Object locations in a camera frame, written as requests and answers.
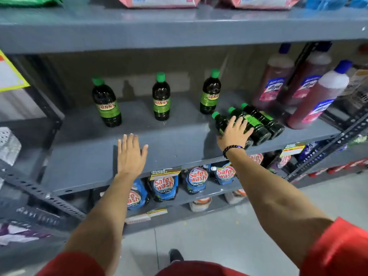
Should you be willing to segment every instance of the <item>tile floor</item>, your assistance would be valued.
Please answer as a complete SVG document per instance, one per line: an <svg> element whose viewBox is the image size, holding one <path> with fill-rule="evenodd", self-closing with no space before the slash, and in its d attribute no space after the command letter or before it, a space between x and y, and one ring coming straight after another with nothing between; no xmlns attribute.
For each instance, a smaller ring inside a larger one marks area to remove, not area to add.
<svg viewBox="0 0 368 276"><path fill-rule="evenodd" d="M302 191L322 210L368 230L368 172ZM252 276L298 275L298 269L260 227L250 204L129 235L122 241L116 276L153 276L177 248L186 260L217 262ZM30 276L43 263L3 275Z"/></svg>

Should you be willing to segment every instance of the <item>black shoe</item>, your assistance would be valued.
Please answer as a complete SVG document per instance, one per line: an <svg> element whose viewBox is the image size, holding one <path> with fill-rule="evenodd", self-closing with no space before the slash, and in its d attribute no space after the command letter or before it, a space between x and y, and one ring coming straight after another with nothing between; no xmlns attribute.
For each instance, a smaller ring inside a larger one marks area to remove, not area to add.
<svg viewBox="0 0 368 276"><path fill-rule="evenodd" d="M168 252L168 257L170 258L170 263L172 263L175 260L178 260L178 261L183 261L184 260L182 254L177 249L171 249Z"/></svg>

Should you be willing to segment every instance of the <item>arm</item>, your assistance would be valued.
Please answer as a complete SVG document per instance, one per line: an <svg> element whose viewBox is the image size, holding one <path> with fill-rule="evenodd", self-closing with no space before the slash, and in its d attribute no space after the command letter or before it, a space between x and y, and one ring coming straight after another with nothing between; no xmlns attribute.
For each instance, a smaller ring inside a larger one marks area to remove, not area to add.
<svg viewBox="0 0 368 276"><path fill-rule="evenodd" d="M218 145L244 146L253 130L244 134L246 120L231 118ZM258 165L245 150L231 148L226 156L232 163L239 181L248 195L264 231L300 268L308 249L333 223L297 188L283 178Z"/></svg>
<svg viewBox="0 0 368 276"><path fill-rule="evenodd" d="M138 136L130 134L118 140L118 173L97 205L71 234L64 252L83 252L93 257L105 271L113 275L121 250L122 229L133 181L146 162L148 145L140 152Z"/></svg>

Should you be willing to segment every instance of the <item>blue bottle cap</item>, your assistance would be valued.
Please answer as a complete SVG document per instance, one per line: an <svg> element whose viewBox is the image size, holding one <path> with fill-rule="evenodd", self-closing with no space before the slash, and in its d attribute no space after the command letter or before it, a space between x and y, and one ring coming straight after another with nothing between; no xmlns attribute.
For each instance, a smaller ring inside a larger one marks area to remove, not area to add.
<svg viewBox="0 0 368 276"><path fill-rule="evenodd" d="M339 74L345 74L347 70L351 68L351 66L352 66L352 61L341 60L340 63L334 69L334 71L338 72Z"/></svg>
<svg viewBox="0 0 368 276"><path fill-rule="evenodd" d="M278 52L280 54L287 54L290 50L291 43L282 43Z"/></svg>
<svg viewBox="0 0 368 276"><path fill-rule="evenodd" d="M332 46L331 41L320 41L316 46L316 51L327 52Z"/></svg>

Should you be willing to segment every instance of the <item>bracelet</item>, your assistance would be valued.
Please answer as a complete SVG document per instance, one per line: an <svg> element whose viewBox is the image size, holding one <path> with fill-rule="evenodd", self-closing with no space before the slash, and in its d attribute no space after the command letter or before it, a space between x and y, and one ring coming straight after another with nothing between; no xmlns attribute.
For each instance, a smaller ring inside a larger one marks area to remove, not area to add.
<svg viewBox="0 0 368 276"><path fill-rule="evenodd" d="M244 147L242 147L242 146L240 146L240 145L230 145L230 146L228 146L228 147L226 147L225 149L224 149L224 152L222 152L222 155L227 159L227 157L226 157L226 153L227 153L227 151L229 150L229 149L231 149L231 148L242 148L242 149L244 149Z"/></svg>

